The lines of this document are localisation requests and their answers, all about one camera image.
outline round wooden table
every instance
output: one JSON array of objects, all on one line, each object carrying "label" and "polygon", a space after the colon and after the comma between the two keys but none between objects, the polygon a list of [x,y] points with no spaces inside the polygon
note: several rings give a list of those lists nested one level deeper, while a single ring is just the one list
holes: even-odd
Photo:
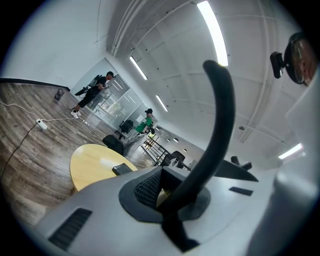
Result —
[{"label": "round wooden table", "polygon": [[86,186],[115,177],[112,168],[125,163],[131,170],[137,168],[122,155],[97,144],[86,144],[78,147],[70,161],[70,175],[77,191]]}]

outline tube light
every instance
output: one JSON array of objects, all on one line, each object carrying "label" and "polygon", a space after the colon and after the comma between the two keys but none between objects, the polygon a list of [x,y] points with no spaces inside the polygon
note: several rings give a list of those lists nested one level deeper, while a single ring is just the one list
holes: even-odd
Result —
[{"label": "tube light", "polygon": [[121,88],[121,89],[123,89],[122,87],[121,87],[121,85],[116,81],[116,80],[114,80],[115,82],[116,82],[116,84]]},{"label": "tube light", "polygon": [[293,153],[299,151],[300,149],[302,149],[302,144],[299,143],[298,145],[294,146],[293,148],[291,148],[290,150],[288,150],[287,152],[283,153],[282,155],[279,155],[278,157],[280,159],[285,159],[287,158],[288,156],[291,156]]},{"label": "tube light", "polygon": [[113,85],[113,86],[114,86],[118,91],[120,91],[120,90],[118,89],[118,87],[116,87],[116,86],[115,86],[115,84],[114,84],[114,83],[113,83],[112,85]]},{"label": "tube light", "polygon": [[133,63],[133,65],[136,67],[136,69],[139,71],[139,73],[141,74],[141,76],[143,77],[144,80],[147,80],[148,78],[146,77],[145,73],[141,70],[141,68],[139,67],[139,65],[136,63],[135,59],[131,56],[130,61]]},{"label": "tube light", "polygon": [[130,95],[128,95],[128,97],[134,102],[134,104],[136,104],[135,101],[130,97]]},{"label": "tube light", "polygon": [[222,66],[228,66],[228,56],[224,37],[222,36],[222,32],[214,11],[212,10],[208,1],[198,3],[196,6],[198,6],[206,25],[209,28],[216,56],[218,58],[218,63]]},{"label": "tube light", "polygon": [[162,107],[164,108],[164,110],[165,110],[166,112],[168,112],[168,109],[166,108],[166,106],[165,106],[165,104],[162,102],[162,100],[160,99],[159,95],[156,95],[156,98],[158,99],[158,101],[160,101],[160,103],[161,103]]}]

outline metal railing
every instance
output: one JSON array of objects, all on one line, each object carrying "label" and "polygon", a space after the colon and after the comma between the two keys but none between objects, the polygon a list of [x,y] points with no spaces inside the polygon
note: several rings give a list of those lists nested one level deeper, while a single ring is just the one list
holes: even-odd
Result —
[{"label": "metal railing", "polygon": [[[168,150],[166,150],[163,146],[161,146],[159,143],[157,143],[154,139],[150,138],[149,136],[146,137],[142,147],[144,148],[144,150],[147,151],[147,153],[149,153],[153,160],[155,160],[157,166],[159,166],[163,162],[167,154],[170,154]],[[183,169],[192,171],[184,163],[181,164],[183,165]]]}]

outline man in black shirt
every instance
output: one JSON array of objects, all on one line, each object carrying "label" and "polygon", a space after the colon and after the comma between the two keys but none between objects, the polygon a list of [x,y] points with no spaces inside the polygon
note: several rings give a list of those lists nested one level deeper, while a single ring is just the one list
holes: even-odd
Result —
[{"label": "man in black shirt", "polygon": [[94,97],[96,97],[100,91],[107,89],[107,87],[105,86],[106,82],[111,80],[112,78],[115,78],[114,73],[109,71],[108,73],[106,73],[106,76],[102,76],[98,82],[97,85],[91,87],[88,92],[85,94],[83,100],[81,100],[76,107],[74,108],[73,111],[71,111],[71,115],[74,118],[78,118],[78,116],[81,116],[81,114],[79,113],[79,109],[80,108],[84,108],[89,102],[91,102]]}]

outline white sneaker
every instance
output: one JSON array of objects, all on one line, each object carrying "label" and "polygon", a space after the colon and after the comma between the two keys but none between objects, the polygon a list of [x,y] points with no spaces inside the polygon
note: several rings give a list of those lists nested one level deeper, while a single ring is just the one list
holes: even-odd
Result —
[{"label": "white sneaker", "polygon": [[73,116],[75,119],[78,119],[78,115],[76,112],[71,111],[71,116]]}]

